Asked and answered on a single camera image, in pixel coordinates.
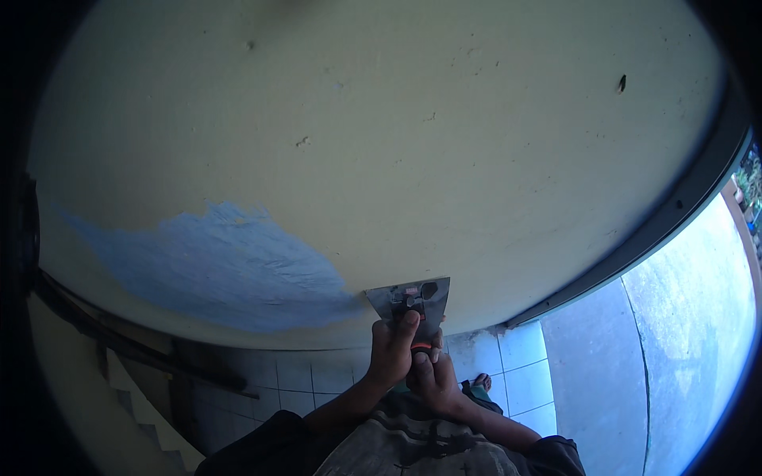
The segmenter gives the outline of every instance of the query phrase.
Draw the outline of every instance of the staircase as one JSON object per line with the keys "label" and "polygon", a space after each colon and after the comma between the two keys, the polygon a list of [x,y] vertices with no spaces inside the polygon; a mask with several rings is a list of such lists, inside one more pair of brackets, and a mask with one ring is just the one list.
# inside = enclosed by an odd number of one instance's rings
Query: staircase
{"label": "staircase", "polygon": [[153,407],[137,384],[130,378],[122,362],[113,350],[106,350],[108,383],[117,391],[120,404],[132,415],[156,445],[174,459],[180,468],[193,474],[205,459],[172,425]]}

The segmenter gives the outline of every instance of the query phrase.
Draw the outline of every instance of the dark sleeve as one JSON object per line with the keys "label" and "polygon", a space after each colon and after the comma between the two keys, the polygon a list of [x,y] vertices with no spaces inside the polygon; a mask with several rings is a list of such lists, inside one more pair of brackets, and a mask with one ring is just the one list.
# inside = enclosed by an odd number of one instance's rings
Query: dark sleeve
{"label": "dark sleeve", "polygon": [[584,476],[577,444],[562,436],[548,436],[524,453],[532,476]]}
{"label": "dark sleeve", "polygon": [[259,428],[204,460],[196,476],[302,474],[310,432],[297,414],[279,411]]}

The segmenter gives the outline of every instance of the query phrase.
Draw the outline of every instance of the concrete driveway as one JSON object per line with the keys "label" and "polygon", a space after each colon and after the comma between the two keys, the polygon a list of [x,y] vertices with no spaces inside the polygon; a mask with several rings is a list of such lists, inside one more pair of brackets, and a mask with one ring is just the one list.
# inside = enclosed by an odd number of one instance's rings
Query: concrete driveway
{"label": "concrete driveway", "polygon": [[542,319],[559,434],[590,476],[680,474],[722,416],[756,309],[717,196],[660,251]]}

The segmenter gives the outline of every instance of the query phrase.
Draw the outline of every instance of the paint scraper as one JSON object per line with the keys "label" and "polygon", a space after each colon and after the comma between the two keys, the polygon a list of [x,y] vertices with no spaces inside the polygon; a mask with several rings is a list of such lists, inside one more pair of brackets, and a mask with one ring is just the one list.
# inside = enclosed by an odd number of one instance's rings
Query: paint scraper
{"label": "paint scraper", "polygon": [[450,278],[444,277],[366,289],[365,296],[381,319],[391,328],[400,322],[407,311],[417,311],[421,315],[421,322],[410,350],[430,353],[431,341],[439,331],[449,292]]}

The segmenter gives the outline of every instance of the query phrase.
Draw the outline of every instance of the white floor tile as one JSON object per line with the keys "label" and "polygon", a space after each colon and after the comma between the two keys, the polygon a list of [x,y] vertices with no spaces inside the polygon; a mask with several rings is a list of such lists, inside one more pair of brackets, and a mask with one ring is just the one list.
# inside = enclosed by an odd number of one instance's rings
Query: white floor tile
{"label": "white floor tile", "polygon": [[198,401],[202,401],[207,404],[214,404],[212,397],[212,388],[203,383],[194,383],[194,396]]}
{"label": "white floor tile", "polygon": [[316,393],[315,394],[315,408],[320,408],[323,405],[327,404],[329,401],[333,400],[334,398],[338,397],[339,394],[332,394],[332,393]]}
{"label": "white floor tile", "polygon": [[281,390],[280,407],[292,411],[300,417],[305,417],[315,410],[315,400],[312,398],[312,393]]}
{"label": "white floor tile", "polygon": [[312,391],[309,352],[279,352],[276,355],[280,390]]}
{"label": "white floor tile", "polygon": [[545,351],[543,328],[539,321],[505,331],[505,334],[498,336],[498,342],[505,371],[528,366],[548,356]]}
{"label": "white floor tile", "polygon": [[211,404],[223,410],[230,410],[230,392],[217,387],[210,387],[209,393],[212,397]]}
{"label": "white floor tile", "polygon": [[524,414],[511,417],[513,420],[526,425],[539,433],[542,438],[557,434],[555,427],[555,404],[535,408]]}
{"label": "white floor tile", "polygon": [[352,354],[352,380],[354,383],[358,383],[368,373],[368,367],[370,367],[370,347],[352,349],[349,352]]}
{"label": "white floor tile", "polygon": [[213,434],[216,431],[214,423],[215,409],[210,404],[197,402],[194,404],[194,415],[198,421],[198,430],[202,448],[211,453],[215,446]]}
{"label": "white floor tile", "polygon": [[230,350],[230,366],[245,378],[248,388],[278,388],[276,353],[270,350]]}
{"label": "white floor tile", "polygon": [[489,399],[503,409],[503,415],[508,416],[508,398],[505,393],[505,377],[502,374],[492,376],[492,389],[487,393]]}
{"label": "white floor tile", "polygon": [[532,410],[553,401],[548,360],[505,373],[508,409],[511,415]]}
{"label": "white floor tile", "polygon": [[254,414],[251,412],[251,399],[249,397],[231,393],[229,399],[231,412],[243,417],[254,418]]}
{"label": "white floor tile", "polygon": [[503,372],[498,339],[484,329],[447,336],[447,347],[458,382],[473,380],[480,373],[496,375]]}
{"label": "white floor tile", "polygon": [[256,424],[253,419],[233,415],[233,434],[235,435],[235,439],[243,438],[254,431],[255,428]]}
{"label": "white floor tile", "polygon": [[228,411],[214,409],[214,442],[216,443],[213,451],[219,451],[230,443],[235,441],[233,433],[232,414]]}
{"label": "white floor tile", "polygon": [[251,412],[257,420],[267,421],[275,414],[275,412],[280,410],[280,396],[278,390],[260,387],[256,388],[255,391],[259,394],[259,400],[252,398]]}
{"label": "white floor tile", "polygon": [[312,353],[312,388],[321,393],[343,393],[352,386],[352,364],[347,352]]}

